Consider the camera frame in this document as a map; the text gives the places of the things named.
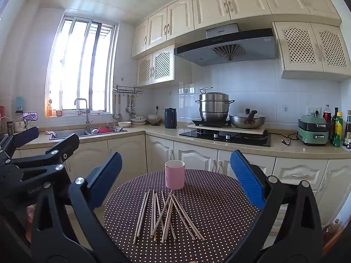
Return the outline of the person left hand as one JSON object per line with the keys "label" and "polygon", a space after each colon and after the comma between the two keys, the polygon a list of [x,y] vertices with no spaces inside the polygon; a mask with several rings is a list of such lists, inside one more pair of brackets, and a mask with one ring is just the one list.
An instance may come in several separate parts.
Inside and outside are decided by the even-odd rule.
{"label": "person left hand", "polygon": [[32,226],[34,219],[35,207],[28,206],[26,208],[26,239],[31,242],[32,241]]}

